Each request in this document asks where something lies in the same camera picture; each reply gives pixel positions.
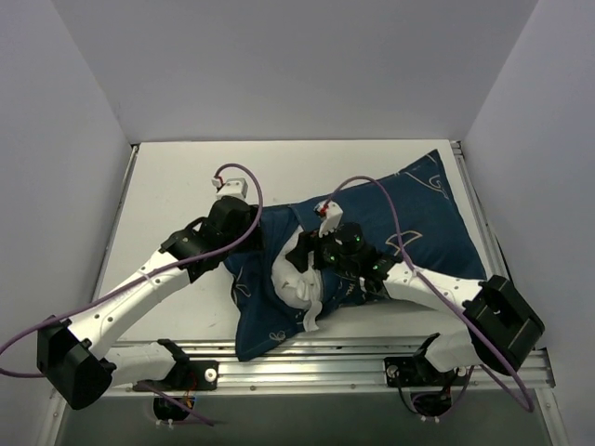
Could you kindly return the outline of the white pillow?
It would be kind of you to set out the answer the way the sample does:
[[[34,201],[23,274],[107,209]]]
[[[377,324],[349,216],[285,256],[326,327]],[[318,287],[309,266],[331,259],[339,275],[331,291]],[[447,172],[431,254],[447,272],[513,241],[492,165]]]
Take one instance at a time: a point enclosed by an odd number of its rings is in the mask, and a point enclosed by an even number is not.
[[[298,245],[301,226],[293,232],[281,247],[271,266],[271,282],[274,293],[287,306],[302,312],[301,325],[305,332],[320,329],[318,320],[323,317],[326,292],[322,272],[313,268],[313,254],[308,254],[308,268],[298,269],[286,258]]]

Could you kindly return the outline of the blue pillowcase with gold script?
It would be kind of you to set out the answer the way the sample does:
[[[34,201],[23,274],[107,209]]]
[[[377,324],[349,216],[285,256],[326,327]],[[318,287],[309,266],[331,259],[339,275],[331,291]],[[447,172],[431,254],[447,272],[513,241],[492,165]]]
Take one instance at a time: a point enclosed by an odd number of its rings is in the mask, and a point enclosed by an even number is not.
[[[376,185],[344,189],[334,200],[344,212],[344,221],[359,224],[364,238],[379,251],[397,256],[405,250],[421,268],[464,279],[485,279],[483,263],[456,206],[439,152],[429,152]],[[322,197],[313,197],[302,203],[265,207],[260,219],[263,251],[225,260],[233,277],[231,298],[240,311],[235,335],[239,361],[253,360],[305,332],[302,312],[274,293],[271,266],[298,226],[305,231],[318,229],[320,220],[314,208],[322,201]],[[339,308],[376,299],[332,272],[322,275],[326,292],[322,318]]]

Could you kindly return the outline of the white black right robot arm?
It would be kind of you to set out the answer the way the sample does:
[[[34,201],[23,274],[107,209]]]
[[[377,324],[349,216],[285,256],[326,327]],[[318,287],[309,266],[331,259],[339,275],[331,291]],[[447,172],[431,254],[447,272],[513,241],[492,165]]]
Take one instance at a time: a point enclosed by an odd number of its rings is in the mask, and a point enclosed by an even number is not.
[[[463,279],[409,265],[376,249],[356,223],[325,234],[295,233],[275,257],[271,278],[286,304],[319,313],[325,271],[368,294],[450,313],[465,324],[463,331],[430,336],[417,350],[413,372],[423,383],[476,365],[513,375],[545,331],[510,280],[499,275],[485,281]]]

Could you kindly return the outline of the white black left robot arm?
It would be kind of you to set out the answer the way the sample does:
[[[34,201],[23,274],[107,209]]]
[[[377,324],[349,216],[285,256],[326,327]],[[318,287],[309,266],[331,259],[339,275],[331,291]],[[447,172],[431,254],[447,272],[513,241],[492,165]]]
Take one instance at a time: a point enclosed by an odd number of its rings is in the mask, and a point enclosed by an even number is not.
[[[72,316],[37,332],[38,370],[74,410],[111,387],[133,384],[185,390],[204,372],[174,341],[119,347],[118,339],[166,298],[216,269],[229,255],[262,246],[263,208],[240,198],[216,200],[207,216],[173,232],[128,279]]]

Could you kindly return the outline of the aluminium left side rail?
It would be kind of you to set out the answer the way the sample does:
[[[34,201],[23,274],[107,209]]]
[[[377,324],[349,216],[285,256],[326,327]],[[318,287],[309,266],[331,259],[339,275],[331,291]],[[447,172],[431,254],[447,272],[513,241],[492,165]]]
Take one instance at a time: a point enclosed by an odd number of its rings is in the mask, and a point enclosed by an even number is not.
[[[90,299],[91,303],[95,303],[99,299],[101,287],[102,287],[102,284],[104,281],[104,276],[106,274],[106,269],[107,269],[108,263],[109,263],[109,258],[110,258],[110,254],[111,254],[111,250],[112,250],[113,241],[115,239],[115,235],[116,235],[116,231],[117,231],[119,221],[120,221],[120,218],[122,215],[122,211],[125,206],[126,196],[127,196],[130,182],[131,182],[131,178],[133,176],[135,165],[136,165],[136,162],[137,162],[137,159],[139,156],[139,149],[140,149],[139,144],[131,145],[130,157],[129,157],[128,163],[126,165],[125,175],[124,175],[123,182],[122,182],[122,188],[120,191],[119,200],[118,200],[118,203],[116,206],[115,214],[114,214],[114,217],[112,220],[112,225],[110,228],[108,240],[107,240],[107,243],[106,243],[105,249],[103,251],[102,258],[101,258],[98,277],[96,279],[94,289],[93,289],[93,295]]]

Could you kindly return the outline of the aluminium rail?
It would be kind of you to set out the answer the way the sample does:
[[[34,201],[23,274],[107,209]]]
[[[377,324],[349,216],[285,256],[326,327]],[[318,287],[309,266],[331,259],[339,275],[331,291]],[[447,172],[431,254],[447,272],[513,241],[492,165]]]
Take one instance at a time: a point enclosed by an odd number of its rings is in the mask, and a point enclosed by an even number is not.
[[[483,205],[480,201],[477,191],[472,184],[469,175],[469,169],[467,168],[465,161],[462,142],[451,140],[449,144],[469,200],[474,221],[477,226],[481,245],[479,251],[484,253],[485,257],[485,260],[483,261],[484,268],[490,275],[498,274],[512,281],[510,270],[506,262],[506,258],[503,255],[501,245],[492,229],[487,214],[483,209]]]
[[[140,149],[139,144],[131,145],[130,157],[129,157],[128,163],[126,165],[125,175],[124,175],[123,182],[122,182],[122,188],[120,191],[119,200],[118,200],[118,203],[116,206],[115,214],[114,214],[114,217],[112,220],[112,225],[110,228],[108,240],[107,240],[107,243],[106,243],[105,249],[103,251],[102,258],[101,258],[98,277],[96,279],[94,289],[93,289],[93,295],[90,299],[91,303],[95,303],[99,299],[101,287],[102,287],[102,284],[104,281],[104,276],[106,274],[106,269],[107,269],[108,263],[109,263],[109,258],[110,258],[110,254],[111,254],[111,250],[112,250],[113,241],[115,239],[115,235],[116,235],[116,231],[117,231],[119,221],[120,221],[120,218],[122,215],[122,211],[125,206],[126,196],[127,196],[130,182],[131,182],[131,178],[133,176],[135,165],[136,165],[136,162],[137,162],[137,159],[139,156],[139,149]]]

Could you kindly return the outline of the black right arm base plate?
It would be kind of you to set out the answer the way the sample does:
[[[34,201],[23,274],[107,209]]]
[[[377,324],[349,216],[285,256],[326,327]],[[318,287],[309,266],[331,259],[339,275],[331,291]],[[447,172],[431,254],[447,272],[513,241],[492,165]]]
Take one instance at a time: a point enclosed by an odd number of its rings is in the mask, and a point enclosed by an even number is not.
[[[462,387],[465,375],[451,371],[433,372],[429,368],[418,368],[413,357],[386,357],[383,360],[385,380],[388,387]]]

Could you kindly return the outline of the aluminium right side rail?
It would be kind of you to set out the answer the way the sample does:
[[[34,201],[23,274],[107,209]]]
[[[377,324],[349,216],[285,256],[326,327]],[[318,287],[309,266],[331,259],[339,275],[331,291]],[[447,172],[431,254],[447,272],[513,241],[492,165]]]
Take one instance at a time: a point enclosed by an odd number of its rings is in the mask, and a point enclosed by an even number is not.
[[[483,261],[484,268],[490,275],[498,274],[512,281],[510,270],[506,262],[506,258],[503,255],[501,245],[492,229],[487,214],[483,209],[483,205],[480,201],[477,191],[472,184],[469,175],[469,169],[467,168],[465,161],[462,142],[451,140],[449,144],[469,200],[474,221],[477,226],[481,245],[479,251],[484,253],[485,257],[485,260]]]

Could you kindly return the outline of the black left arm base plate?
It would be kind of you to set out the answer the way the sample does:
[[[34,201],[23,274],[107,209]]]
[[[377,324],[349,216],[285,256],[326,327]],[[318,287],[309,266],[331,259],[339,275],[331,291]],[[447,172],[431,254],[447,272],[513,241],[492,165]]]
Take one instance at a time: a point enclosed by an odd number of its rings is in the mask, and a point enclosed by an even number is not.
[[[218,387],[219,363],[212,360],[177,363],[162,380],[143,380],[136,383],[134,391],[148,391],[148,387],[160,391],[212,391]]]

